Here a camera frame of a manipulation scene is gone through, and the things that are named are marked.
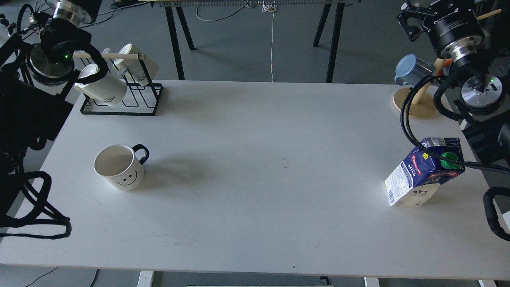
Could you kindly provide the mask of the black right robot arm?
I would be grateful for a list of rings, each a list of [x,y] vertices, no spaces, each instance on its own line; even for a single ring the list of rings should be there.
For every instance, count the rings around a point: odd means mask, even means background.
[[[479,0],[436,0],[422,7],[406,0],[397,20],[410,41],[426,33],[440,60],[451,59],[446,75],[425,75],[403,100],[400,125],[404,135],[419,151],[448,163],[482,171],[509,174],[509,168],[496,165],[509,161],[509,111],[497,113],[509,98],[509,80],[489,73],[490,60],[497,53],[477,51],[485,32],[474,13]],[[465,121],[462,130],[477,153],[478,162],[447,158],[424,147],[415,138],[410,123],[410,107],[419,89],[437,82],[432,103],[439,113],[454,121]]]

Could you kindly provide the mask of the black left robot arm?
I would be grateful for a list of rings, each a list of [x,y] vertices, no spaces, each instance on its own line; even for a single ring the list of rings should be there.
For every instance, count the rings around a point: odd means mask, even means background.
[[[67,238],[71,220],[48,202],[51,176],[24,171],[28,149],[41,150],[63,127],[73,105],[66,96],[73,84],[103,79],[107,62],[80,24],[96,21],[100,0],[55,0],[53,14],[24,4],[1,47],[1,227],[58,225],[53,236],[17,233],[18,237]]]

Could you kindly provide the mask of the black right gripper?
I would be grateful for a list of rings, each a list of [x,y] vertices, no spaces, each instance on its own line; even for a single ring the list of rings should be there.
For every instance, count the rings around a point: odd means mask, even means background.
[[[474,0],[436,0],[428,7],[407,0],[396,18],[411,42],[426,33],[437,58],[460,59],[475,53],[485,38],[474,6]]]

